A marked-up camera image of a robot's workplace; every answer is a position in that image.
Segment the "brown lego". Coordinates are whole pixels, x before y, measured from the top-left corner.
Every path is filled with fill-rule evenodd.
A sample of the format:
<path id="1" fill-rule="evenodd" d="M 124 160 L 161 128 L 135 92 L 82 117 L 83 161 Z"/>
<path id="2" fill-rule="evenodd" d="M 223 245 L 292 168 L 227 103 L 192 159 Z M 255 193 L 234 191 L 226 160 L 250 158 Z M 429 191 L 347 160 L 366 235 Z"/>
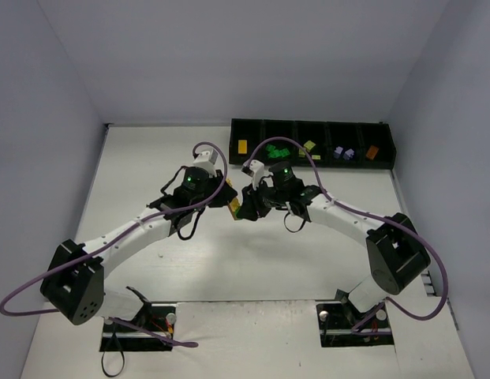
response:
<path id="1" fill-rule="evenodd" d="M 238 218 L 238 211 L 241 207 L 240 201 L 235 197 L 228 205 L 228 209 L 230 210 L 230 214 L 233 219 L 236 220 Z"/>

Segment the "yellow curved lego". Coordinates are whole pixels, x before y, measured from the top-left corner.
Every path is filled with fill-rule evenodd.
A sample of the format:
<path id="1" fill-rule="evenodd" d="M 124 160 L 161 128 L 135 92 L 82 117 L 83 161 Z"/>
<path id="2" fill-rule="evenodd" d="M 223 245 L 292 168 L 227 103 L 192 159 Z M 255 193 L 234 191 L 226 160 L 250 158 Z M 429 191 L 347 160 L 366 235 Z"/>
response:
<path id="1" fill-rule="evenodd" d="M 246 156 L 248 154 L 248 141 L 238 140 L 238 155 Z"/>

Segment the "dark green lego brick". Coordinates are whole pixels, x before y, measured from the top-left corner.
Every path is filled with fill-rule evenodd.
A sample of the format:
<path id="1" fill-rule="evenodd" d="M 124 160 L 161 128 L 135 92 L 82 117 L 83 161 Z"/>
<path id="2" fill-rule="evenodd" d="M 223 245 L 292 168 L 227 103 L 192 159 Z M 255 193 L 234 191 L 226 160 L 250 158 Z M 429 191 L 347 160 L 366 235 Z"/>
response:
<path id="1" fill-rule="evenodd" d="M 279 156 L 282 158 L 285 158 L 290 155 L 290 150 L 288 148 L 284 148 L 282 150 L 279 150 Z"/>

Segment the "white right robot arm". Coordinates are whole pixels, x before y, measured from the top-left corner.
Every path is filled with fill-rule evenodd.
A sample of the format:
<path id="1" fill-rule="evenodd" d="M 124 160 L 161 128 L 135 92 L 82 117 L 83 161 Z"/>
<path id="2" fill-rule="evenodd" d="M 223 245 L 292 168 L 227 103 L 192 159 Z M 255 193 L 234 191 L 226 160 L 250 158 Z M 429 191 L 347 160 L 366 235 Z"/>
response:
<path id="1" fill-rule="evenodd" d="M 402 213 L 377 216 L 342 203 L 319 182 L 304 184 L 287 162 L 266 170 L 260 161 L 253 160 L 242 170 L 251 178 L 242 190 L 241 209 L 247 220 L 283 208 L 291 216 L 336 231 L 366 249 L 369 273 L 343 295 L 355 312 L 367 313 L 399 295 L 431 264 L 411 220 Z"/>

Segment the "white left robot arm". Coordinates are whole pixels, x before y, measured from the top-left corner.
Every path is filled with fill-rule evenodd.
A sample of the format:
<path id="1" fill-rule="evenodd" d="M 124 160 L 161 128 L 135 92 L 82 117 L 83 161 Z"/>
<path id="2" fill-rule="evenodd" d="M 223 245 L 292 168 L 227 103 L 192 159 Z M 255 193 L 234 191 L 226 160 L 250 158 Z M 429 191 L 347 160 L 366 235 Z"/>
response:
<path id="1" fill-rule="evenodd" d="M 41 294 L 73 325 L 93 317 L 135 321 L 151 305 L 131 286 L 107 287 L 106 278 L 151 244 L 177 235 L 206 208 L 223 208 L 238 195 L 223 173 L 184 169 L 181 185 L 163 195 L 125 225 L 94 240 L 61 243 L 50 263 Z"/>

